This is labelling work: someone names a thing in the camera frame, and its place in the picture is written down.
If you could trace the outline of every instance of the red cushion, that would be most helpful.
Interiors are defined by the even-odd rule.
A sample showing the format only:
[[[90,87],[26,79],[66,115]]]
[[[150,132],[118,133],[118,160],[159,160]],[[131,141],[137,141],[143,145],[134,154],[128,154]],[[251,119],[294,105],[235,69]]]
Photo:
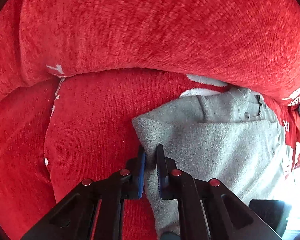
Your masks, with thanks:
[[[44,140],[57,86],[53,79],[0,102],[0,225],[11,240],[56,204]]]
[[[295,0],[10,0],[0,13],[0,100],[49,73],[128,67],[213,77],[293,105],[300,101],[300,6]]]

